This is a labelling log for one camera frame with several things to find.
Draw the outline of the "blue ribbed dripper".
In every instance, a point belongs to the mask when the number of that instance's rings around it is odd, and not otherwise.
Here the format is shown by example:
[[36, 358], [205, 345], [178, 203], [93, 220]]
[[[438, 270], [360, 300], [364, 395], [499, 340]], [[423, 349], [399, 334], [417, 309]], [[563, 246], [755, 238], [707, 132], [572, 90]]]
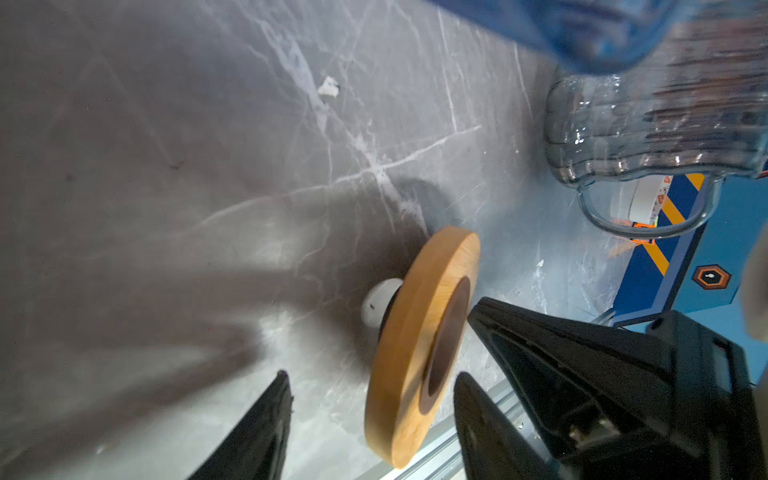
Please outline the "blue ribbed dripper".
[[697, 1], [678, 0], [436, 0], [434, 4], [589, 75], [634, 67], [699, 6]]

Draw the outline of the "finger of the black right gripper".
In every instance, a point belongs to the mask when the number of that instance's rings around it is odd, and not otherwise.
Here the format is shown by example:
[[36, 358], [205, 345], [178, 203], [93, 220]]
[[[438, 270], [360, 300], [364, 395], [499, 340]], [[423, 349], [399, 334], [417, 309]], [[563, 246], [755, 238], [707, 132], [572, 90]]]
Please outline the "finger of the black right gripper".
[[664, 341], [488, 297], [468, 321], [554, 455], [612, 456], [668, 440], [673, 359]]

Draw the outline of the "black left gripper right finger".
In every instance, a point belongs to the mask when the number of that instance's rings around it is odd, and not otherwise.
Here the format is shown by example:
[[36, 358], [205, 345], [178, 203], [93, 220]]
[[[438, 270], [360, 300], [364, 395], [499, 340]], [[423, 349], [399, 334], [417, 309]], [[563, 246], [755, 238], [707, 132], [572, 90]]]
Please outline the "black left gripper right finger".
[[453, 400], [468, 479], [557, 477], [469, 373], [457, 376]]

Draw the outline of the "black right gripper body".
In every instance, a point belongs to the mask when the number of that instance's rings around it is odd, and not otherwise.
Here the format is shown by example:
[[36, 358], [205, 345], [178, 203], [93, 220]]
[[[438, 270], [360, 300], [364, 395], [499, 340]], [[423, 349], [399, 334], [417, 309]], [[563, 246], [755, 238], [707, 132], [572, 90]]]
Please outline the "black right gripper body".
[[573, 371], [595, 385], [587, 418], [567, 424], [564, 463], [580, 479], [764, 478], [743, 349], [676, 311], [647, 323], [580, 339], [593, 357]]

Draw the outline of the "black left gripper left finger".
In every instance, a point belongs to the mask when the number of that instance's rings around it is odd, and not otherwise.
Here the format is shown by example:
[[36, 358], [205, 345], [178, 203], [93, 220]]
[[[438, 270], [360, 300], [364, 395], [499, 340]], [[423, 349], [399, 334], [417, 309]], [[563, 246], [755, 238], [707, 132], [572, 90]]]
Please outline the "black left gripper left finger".
[[293, 396], [281, 370], [193, 479], [279, 479], [290, 432]]

